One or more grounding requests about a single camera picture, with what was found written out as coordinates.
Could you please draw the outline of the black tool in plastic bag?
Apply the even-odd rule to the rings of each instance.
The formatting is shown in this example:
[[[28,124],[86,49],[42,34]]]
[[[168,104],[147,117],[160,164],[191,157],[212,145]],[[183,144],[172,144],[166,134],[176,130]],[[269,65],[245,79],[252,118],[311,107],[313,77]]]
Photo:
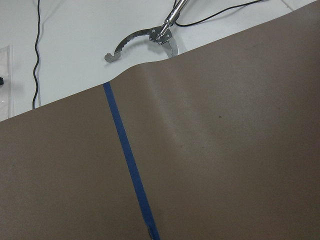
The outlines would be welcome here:
[[[0,49],[0,121],[13,116],[13,50],[7,45]]]

